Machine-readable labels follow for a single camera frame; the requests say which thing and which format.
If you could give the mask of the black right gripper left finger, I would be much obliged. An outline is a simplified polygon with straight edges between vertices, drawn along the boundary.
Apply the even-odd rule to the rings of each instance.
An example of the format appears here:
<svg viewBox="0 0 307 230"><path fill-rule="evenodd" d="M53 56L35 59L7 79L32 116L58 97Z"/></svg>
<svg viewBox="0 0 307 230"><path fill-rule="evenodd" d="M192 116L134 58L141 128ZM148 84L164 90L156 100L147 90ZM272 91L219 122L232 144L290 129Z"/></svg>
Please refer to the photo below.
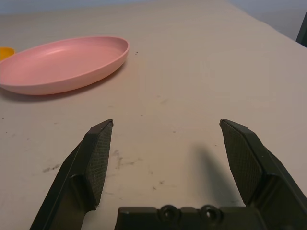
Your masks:
<svg viewBox="0 0 307 230"><path fill-rule="evenodd" d="M32 230L80 230L100 203L110 154L113 120L90 128L61 165Z"/></svg>

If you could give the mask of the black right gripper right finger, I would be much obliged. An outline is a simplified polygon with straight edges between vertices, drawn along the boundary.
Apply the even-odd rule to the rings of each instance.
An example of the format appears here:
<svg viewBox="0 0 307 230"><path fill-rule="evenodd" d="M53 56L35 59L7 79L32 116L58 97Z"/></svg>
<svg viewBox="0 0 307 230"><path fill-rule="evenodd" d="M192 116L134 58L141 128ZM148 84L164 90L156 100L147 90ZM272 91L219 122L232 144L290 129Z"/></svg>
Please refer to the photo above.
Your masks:
<svg viewBox="0 0 307 230"><path fill-rule="evenodd" d="M307 198L281 161L246 126L222 119L227 159L241 198L269 230L305 230Z"/></svg>

